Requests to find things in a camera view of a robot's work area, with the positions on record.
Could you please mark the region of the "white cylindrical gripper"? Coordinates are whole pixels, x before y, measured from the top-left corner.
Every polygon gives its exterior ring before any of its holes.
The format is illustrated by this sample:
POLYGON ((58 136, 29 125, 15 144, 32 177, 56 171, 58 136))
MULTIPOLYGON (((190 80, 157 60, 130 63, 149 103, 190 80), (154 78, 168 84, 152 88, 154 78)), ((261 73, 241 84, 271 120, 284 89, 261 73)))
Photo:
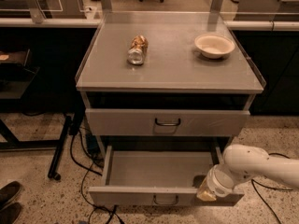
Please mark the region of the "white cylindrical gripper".
POLYGON ((244 183, 247 177, 231 171, 225 164, 212 167, 197 189, 196 197, 203 202, 215 202, 236 193, 237 186, 244 183))

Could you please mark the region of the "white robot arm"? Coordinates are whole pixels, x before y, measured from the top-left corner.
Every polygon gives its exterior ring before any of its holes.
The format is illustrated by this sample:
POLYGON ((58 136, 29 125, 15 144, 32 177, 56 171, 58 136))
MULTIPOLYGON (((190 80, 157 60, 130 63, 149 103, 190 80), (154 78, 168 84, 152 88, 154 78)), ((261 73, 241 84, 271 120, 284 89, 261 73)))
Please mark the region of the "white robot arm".
POLYGON ((232 144, 224 149, 222 162, 208 171, 196 197, 204 202, 214 202, 218 197, 232 194, 236 186, 255 176, 299 189, 299 160, 273 157, 259 147, 232 144))

